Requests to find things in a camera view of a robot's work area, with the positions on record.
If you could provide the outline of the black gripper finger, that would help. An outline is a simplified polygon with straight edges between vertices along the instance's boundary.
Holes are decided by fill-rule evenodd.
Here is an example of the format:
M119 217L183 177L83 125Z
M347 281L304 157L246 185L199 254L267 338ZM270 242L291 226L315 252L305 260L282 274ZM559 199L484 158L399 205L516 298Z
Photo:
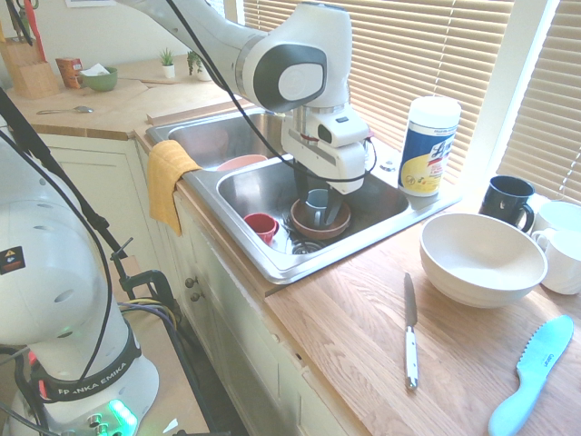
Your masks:
M324 224L326 226L331 225L335 221L344 198L343 194L334 189L333 187L330 187L327 190L327 193L328 193L327 207L323 215Z
M302 204L305 204L309 197L310 180L314 177L314 173L302 163L295 163L293 165L293 174L299 200Z

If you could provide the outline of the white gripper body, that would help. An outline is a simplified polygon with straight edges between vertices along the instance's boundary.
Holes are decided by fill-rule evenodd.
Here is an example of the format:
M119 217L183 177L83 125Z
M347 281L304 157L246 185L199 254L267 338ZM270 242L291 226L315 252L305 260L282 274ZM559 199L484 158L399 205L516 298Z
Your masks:
M363 185L366 152L361 142L333 148L322 140L305 144L299 137L297 131L283 127L282 148L308 170L327 179L341 194L353 193Z

